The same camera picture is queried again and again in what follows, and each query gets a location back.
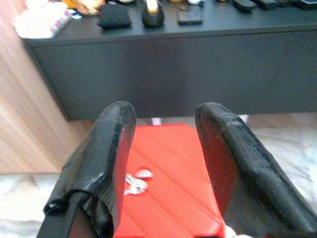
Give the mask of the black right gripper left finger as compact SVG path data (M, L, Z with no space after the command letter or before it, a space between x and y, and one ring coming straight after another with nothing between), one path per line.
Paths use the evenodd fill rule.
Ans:
M122 214L136 112L107 106L62 167L37 238L113 238Z

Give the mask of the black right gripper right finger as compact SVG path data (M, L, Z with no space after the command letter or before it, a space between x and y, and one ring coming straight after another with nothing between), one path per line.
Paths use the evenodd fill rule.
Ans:
M317 213L239 116L209 102L195 123L226 225L251 238L317 238Z

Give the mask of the silver keys bunch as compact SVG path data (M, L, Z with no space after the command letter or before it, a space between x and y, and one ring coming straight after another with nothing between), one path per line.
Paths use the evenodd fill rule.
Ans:
M141 168L135 174L126 174L125 181L129 187L125 189L124 196L127 195L140 195L148 189L148 181L154 177L152 171Z

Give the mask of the red plastic stool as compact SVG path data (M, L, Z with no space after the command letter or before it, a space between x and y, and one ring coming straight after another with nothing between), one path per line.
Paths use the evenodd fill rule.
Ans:
M115 238L224 238L197 131L187 124L136 127L127 172L153 173L128 195Z

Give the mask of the black low cabinet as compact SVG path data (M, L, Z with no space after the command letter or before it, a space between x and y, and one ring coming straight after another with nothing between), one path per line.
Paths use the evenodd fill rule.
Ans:
M317 9L242 13L206 0L202 24L179 25L179 5L162 7L161 28L143 26L137 2L128 28L83 17L51 39L24 40L66 119L95 119L115 101L140 118L192 116L205 102L236 114L317 112Z

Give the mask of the black fabric pouch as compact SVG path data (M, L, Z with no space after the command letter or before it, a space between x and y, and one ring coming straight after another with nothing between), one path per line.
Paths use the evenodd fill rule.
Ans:
M103 29L131 26L128 8L120 4L105 4L99 10L97 25Z

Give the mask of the black flat case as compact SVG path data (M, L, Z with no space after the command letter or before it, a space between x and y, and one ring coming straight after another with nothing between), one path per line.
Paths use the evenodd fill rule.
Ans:
M197 5L183 5L178 8L177 21L179 25L200 25L203 22L202 10Z

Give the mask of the black remote control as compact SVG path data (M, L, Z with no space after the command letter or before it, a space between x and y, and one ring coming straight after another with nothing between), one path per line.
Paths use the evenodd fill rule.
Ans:
M232 0L235 7L241 12L251 12L257 4L251 0Z

